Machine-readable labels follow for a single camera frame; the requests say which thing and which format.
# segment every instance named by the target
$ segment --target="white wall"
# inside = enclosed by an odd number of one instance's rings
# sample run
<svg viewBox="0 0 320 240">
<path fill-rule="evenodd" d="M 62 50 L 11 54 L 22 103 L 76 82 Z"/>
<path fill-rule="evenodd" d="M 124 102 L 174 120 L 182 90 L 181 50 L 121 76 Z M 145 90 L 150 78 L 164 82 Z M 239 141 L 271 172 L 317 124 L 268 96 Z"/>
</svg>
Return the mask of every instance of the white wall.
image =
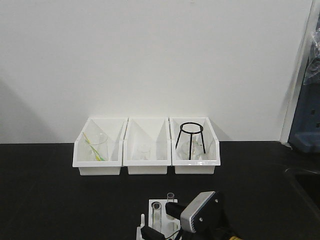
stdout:
<svg viewBox="0 0 320 240">
<path fill-rule="evenodd" d="M 312 0 L 2 0 L 0 143 L 74 142 L 88 116 L 208 116 L 278 141 Z"/>
</svg>

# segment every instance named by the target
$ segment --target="black countertop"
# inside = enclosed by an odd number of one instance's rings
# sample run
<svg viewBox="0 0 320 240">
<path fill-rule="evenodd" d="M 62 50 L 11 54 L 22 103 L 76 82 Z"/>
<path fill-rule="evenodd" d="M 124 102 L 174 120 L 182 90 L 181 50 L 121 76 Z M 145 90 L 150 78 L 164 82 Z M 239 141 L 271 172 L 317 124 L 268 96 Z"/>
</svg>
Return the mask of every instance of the black countertop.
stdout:
<svg viewBox="0 0 320 240">
<path fill-rule="evenodd" d="M 319 155 L 278 142 L 221 142 L 213 175 L 80 176 L 73 144 L 0 144 L 0 239 L 135 240 L 148 199 L 173 192 L 189 202 L 222 191 L 225 210 L 245 240 L 319 240 L 320 215 L 287 169 L 320 169 Z"/>
</svg>

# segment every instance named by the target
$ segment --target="robotic arm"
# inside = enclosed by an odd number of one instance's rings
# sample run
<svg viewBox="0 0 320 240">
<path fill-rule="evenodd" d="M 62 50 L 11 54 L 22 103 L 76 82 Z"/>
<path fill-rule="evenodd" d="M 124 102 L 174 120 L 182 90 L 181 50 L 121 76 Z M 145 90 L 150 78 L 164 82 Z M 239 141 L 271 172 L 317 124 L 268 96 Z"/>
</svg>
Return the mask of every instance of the robotic arm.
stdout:
<svg viewBox="0 0 320 240">
<path fill-rule="evenodd" d="M 241 240 L 231 229 L 223 204 L 218 191 L 201 192 L 187 206 L 168 202 L 166 213 L 180 220 L 181 226 L 174 240 Z M 148 226 L 141 228 L 141 234 L 144 240 L 171 239 Z"/>
</svg>

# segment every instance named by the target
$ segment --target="white plastic bin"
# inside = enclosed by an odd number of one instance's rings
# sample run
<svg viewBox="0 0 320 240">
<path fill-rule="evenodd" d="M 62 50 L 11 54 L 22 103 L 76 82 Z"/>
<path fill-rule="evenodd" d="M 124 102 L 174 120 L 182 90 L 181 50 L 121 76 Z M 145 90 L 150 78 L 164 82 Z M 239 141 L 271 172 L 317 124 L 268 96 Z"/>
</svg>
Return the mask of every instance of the white plastic bin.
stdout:
<svg viewBox="0 0 320 240">
<path fill-rule="evenodd" d="M 123 141 L 128 118 L 91 118 L 86 121 L 82 131 L 74 143 L 74 168 L 79 168 L 80 175 L 119 175 L 122 166 Z M 105 133 L 106 159 L 96 160 L 91 147 L 86 143 L 83 135 L 94 141 L 96 133 Z"/>
<path fill-rule="evenodd" d="M 170 117 L 170 131 L 172 139 L 172 165 L 176 174 L 213 174 L 215 166 L 220 165 L 219 140 L 208 117 Z M 202 150 L 201 134 L 194 134 L 193 139 L 199 143 L 199 154 L 189 160 L 190 135 L 182 132 L 178 145 L 176 142 L 183 123 L 193 122 L 203 127 L 205 154 Z M 199 126 L 188 125 L 190 132 L 199 131 Z"/>
<path fill-rule="evenodd" d="M 171 165 L 168 118 L 129 118 L 123 165 L 129 174 L 167 174 Z"/>
</svg>

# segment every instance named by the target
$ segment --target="plastic bag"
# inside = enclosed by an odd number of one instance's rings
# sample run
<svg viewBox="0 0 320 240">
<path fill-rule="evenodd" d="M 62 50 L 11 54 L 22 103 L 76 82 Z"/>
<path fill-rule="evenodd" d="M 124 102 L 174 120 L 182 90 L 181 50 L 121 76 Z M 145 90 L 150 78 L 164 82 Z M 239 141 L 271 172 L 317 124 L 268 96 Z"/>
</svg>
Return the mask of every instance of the plastic bag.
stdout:
<svg viewBox="0 0 320 240">
<path fill-rule="evenodd" d="M 305 70 L 303 85 L 320 84 L 320 28 L 312 33 L 312 40 L 310 62 Z"/>
</svg>

